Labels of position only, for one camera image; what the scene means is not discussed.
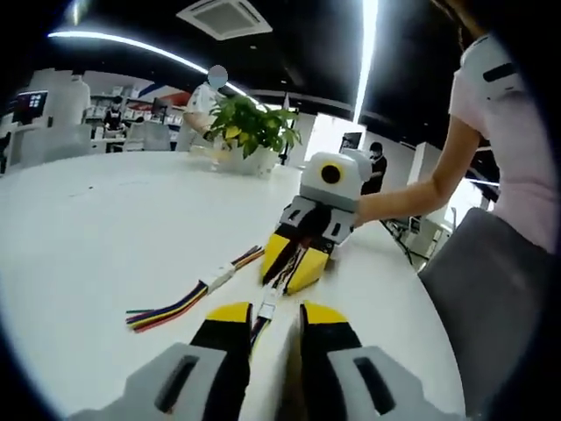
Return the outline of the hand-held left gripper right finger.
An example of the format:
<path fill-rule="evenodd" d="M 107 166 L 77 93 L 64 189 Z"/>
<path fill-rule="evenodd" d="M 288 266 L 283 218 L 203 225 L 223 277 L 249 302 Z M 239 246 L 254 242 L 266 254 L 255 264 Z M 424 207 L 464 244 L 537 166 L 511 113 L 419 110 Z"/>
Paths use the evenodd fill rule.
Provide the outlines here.
<path fill-rule="evenodd" d="M 425 397 L 422 382 L 377 346 L 364 346 L 347 318 L 300 305 L 302 391 L 310 420 L 462 420 Z"/>

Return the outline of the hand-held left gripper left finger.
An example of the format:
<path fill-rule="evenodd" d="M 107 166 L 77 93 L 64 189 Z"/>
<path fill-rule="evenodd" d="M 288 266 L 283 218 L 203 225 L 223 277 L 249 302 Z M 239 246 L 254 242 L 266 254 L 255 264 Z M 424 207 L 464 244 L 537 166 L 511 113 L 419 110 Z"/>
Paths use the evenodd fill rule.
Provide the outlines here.
<path fill-rule="evenodd" d="M 216 308 L 188 344 L 129 375 L 123 394 L 71 420 L 237 420 L 250 379 L 252 305 Z"/>

